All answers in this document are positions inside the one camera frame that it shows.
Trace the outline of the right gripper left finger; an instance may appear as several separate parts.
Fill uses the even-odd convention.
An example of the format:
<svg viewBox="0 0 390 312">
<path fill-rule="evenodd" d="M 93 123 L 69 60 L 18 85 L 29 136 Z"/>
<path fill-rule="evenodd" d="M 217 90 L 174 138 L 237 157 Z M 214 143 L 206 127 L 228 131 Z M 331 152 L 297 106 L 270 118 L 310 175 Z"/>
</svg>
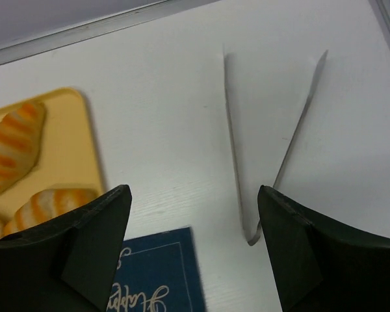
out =
<svg viewBox="0 0 390 312">
<path fill-rule="evenodd" d="M 105 311 L 131 210 L 128 185 L 0 240 L 0 311 Z"/>
</svg>

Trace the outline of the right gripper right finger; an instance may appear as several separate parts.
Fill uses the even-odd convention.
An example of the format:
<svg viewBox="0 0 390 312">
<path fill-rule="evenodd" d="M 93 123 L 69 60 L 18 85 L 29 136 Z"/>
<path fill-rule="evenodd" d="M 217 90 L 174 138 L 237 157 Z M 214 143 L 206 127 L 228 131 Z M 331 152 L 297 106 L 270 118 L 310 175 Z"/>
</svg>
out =
<svg viewBox="0 0 390 312">
<path fill-rule="evenodd" d="M 257 203 L 283 311 L 390 311 L 390 238 L 272 187 L 259 189 Z"/>
</svg>

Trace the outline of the metal serving tongs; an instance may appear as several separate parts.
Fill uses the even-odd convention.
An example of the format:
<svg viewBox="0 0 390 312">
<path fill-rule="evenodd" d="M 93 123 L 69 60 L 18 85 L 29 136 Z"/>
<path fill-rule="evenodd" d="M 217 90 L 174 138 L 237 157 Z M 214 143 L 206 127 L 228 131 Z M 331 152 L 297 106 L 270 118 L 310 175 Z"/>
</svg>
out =
<svg viewBox="0 0 390 312">
<path fill-rule="evenodd" d="M 292 134 L 292 137 L 289 141 L 289 145 L 286 149 L 285 155 L 283 156 L 283 160 L 281 162 L 281 165 L 279 167 L 279 170 L 277 172 L 277 175 L 275 177 L 273 188 L 277 189 L 281 183 L 282 177 L 284 175 L 285 169 L 287 167 L 287 163 L 289 161 L 289 158 L 291 156 L 291 153 L 293 152 L 294 145 L 296 144 L 296 141 L 299 137 L 302 125 L 304 124 L 304 121 L 306 119 L 307 113 L 309 111 L 309 108 L 313 102 L 313 98 L 315 96 L 315 93 L 317 91 L 319 81 L 322 77 L 322 73 L 324 71 L 324 67 L 326 64 L 326 60 L 328 58 L 329 49 L 326 49 L 323 54 L 321 54 L 316 66 L 315 70 L 313 72 L 313 76 L 311 79 L 311 84 L 309 87 L 309 92 L 306 97 L 306 101 L 304 103 L 304 107 L 301 111 L 300 117 L 298 119 L 298 122 L 296 124 L 296 127 L 294 128 L 294 132 Z M 231 105 L 230 105 L 230 84 L 229 84 L 229 63 L 230 63 L 230 55 L 226 53 L 225 48 L 222 49 L 222 63 L 223 63 L 223 70 L 224 70 L 224 95 L 225 95 L 225 106 L 226 106 L 226 118 L 227 118 L 227 128 L 229 133 L 229 140 L 230 140 L 230 146 L 231 146 L 231 157 L 233 162 L 233 172 L 234 172 L 234 178 L 235 178 L 235 184 L 237 189 L 237 204 L 239 207 L 239 214 L 240 214 L 240 223 L 242 228 L 242 234 L 245 239 L 245 241 L 248 243 L 249 246 L 255 246 L 257 242 L 260 240 L 261 235 L 263 234 L 262 231 L 262 225 L 261 220 L 259 219 L 257 222 L 256 230 L 253 235 L 250 235 L 250 229 L 246 225 L 246 217 L 248 216 L 246 209 L 244 208 L 243 203 L 243 195 L 242 195 L 242 187 L 241 187 L 241 177 L 240 177 L 240 170 L 239 170 L 239 164 L 237 159 L 237 149 L 235 144 L 235 135 L 233 130 L 233 118 L 231 116 Z"/>
</svg>

